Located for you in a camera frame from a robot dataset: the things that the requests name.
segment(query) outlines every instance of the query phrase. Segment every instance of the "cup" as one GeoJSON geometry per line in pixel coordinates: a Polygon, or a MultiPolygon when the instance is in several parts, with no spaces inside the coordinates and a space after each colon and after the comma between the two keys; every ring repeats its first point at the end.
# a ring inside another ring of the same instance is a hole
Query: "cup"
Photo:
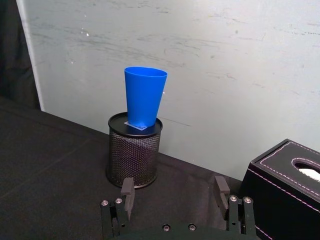
{"type": "Polygon", "coordinates": [[[124,69],[129,124],[140,128],[155,124],[167,76],[165,71],[152,67],[124,69]]]}

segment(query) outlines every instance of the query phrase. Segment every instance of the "screw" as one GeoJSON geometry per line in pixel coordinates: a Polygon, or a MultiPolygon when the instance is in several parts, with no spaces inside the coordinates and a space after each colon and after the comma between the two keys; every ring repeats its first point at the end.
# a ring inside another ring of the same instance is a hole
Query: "screw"
{"type": "Polygon", "coordinates": [[[195,231],[197,229],[196,225],[194,224],[189,224],[188,228],[190,231],[195,231]]]}
{"type": "Polygon", "coordinates": [[[244,201],[245,203],[247,203],[247,204],[252,203],[252,200],[251,200],[249,197],[247,197],[247,196],[243,198],[243,201],[244,201]]]}
{"type": "Polygon", "coordinates": [[[102,202],[101,202],[101,205],[102,206],[107,206],[109,204],[109,202],[107,201],[107,200],[103,200],[102,202]]]}
{"type": "Polygon", "coordinates": [[[163,225],[162,226],[162,229],[163,229],[163,231],[165,231],[165,232],[169,232],[170,231],[170,226],[168,225],[168,224],[165,224],[165,225],[163,225]]]}
{"type": "Polygon", "coordinates": [[[121,198],[117,198],[117,199],[115,200],[115,203],[116,203],[116,204],[122,203],[122,199],[121,199],[121,198]]]}
{"type": "Polygon", "coordinates": [[[235,201],[237,201],[238,199],[237,199],[236,196],[230,196],[230,200],[231,200],[232,202],[235,202],[235,201]]]}

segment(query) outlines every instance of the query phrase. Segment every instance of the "black tablecloth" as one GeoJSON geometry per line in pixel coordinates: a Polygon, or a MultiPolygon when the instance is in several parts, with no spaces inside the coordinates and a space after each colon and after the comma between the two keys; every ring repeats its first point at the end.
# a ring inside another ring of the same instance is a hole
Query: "black tablecloth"
{"type": "MultiPolygon", "coordinates": [[[[0,98],[0,240],[101,239],[100,202],[120,196],[105,175],[108,141],[104,133],[0,98]]],[[[131,229],[176,222],[224,229],[213,196],[216,175],[159,154],[157,179],[136,190],[131,229]]],[[[226,179],[237,193],[241,182],[226,179]]]]}

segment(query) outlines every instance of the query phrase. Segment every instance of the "tissue box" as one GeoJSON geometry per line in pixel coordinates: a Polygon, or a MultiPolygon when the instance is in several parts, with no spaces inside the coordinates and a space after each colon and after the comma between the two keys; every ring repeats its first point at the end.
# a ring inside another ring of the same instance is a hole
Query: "tissue box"
{"type": "Polygon", "coordinates": [[[320,173],[320,153],[289,139],[249,164],[240,195],[253,199],[262,240],[320,239],[320,182],[299,169],[320,173]]]}

